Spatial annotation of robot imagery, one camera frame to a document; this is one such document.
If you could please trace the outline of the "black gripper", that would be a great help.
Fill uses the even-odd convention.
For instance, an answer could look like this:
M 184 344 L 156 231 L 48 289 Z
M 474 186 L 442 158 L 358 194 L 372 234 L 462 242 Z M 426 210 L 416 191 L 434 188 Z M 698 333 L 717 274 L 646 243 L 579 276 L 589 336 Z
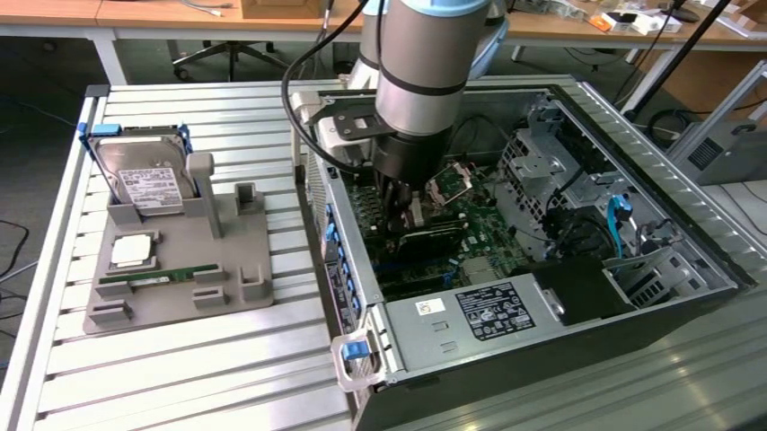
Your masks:
M 383 216 L 396 223 L 416 193 L 426 189 L 449 148 L 449 129 L 427 136 L 395 132 L 375 138 L 372 168 Z

